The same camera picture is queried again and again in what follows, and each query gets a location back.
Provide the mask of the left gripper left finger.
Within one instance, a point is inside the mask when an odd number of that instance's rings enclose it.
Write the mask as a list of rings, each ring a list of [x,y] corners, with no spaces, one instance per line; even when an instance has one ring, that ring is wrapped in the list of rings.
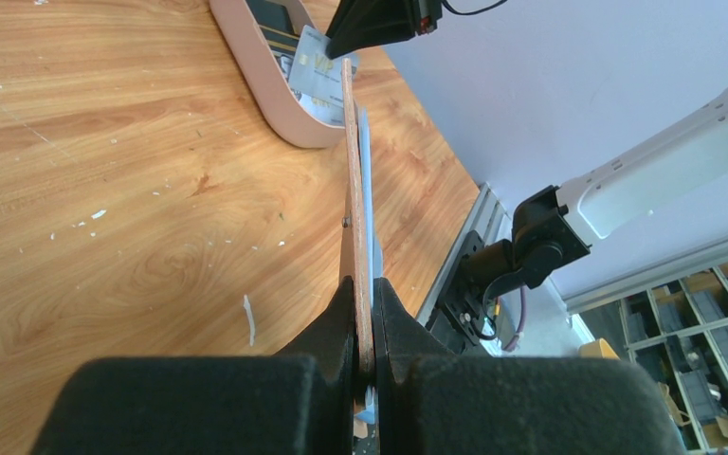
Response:
[[[35,454],[349,454],[354,283],[273,355],[105,357],[66,381]]]

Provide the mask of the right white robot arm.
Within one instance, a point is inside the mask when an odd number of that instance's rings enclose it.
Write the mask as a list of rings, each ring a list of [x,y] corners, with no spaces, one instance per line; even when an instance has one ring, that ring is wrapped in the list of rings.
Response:
[[[520,202],[510,236],[463,264],[506,293],[537,287],[618,228],[728,174],[728,87],[697,111],[605,164]]]

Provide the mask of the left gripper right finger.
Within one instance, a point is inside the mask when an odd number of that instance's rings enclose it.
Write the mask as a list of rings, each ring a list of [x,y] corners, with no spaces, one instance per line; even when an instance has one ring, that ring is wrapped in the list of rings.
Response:
[[[383,454],[683,454],[655,383],[595,357],[456,355],[373,285]]]

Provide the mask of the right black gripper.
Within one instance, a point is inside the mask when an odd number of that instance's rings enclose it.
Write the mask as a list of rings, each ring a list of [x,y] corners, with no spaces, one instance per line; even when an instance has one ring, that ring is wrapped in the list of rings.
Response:
[[[442,18],[441,0],[343,0],[327,28],[326,56],[399,43],[429,34]]]

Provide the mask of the silver VIP credit card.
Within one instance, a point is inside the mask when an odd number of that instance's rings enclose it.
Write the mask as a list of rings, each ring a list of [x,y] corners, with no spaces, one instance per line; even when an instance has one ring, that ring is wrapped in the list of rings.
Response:
[[[304,26],[295,54],[286,56],[286,81],[299,105],[314,119],[342,126],[344,111],[341,88],[342,58],[330,59],[330,39],[319,30]]]

